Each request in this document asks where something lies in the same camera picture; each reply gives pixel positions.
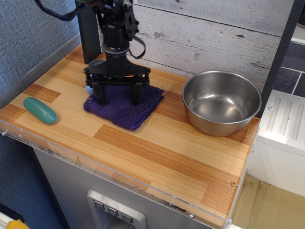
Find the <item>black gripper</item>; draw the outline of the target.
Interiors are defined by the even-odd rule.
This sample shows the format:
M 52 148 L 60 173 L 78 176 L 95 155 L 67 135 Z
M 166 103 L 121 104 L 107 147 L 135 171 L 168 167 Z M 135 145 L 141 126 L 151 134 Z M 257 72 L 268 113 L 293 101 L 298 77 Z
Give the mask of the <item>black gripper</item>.
M 86 85 L 93 88 L 93 94 L 101 105 L 106 105 L 105 85 L 132 85 L 132 104 L 139 103 L 142 87 L 150 84 L 147 67 L 130 62 L 126 56 L 107 56 L 104 63 L 92 68 L 83 69 L 86 74 Z

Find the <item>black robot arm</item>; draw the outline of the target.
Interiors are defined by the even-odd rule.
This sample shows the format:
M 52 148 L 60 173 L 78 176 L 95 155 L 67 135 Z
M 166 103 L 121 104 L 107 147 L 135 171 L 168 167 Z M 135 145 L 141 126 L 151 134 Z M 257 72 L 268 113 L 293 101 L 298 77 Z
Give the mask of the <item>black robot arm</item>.
M 102 50 L 106 54 L 104 62 L 92 61 L 87 68 L 86 85 L 93 90 L 97 101 L 106 104 L 107 86 L 130 86 L 132 104 L 138 104 L 142 90 L 149 85 L 149 68 L 131 63 L 127 59 L 130 42 L 143 41 L 136 36 L 139 22 L 133 13 L 131 0 L 84 0 L 92 7 L 103 34 Z

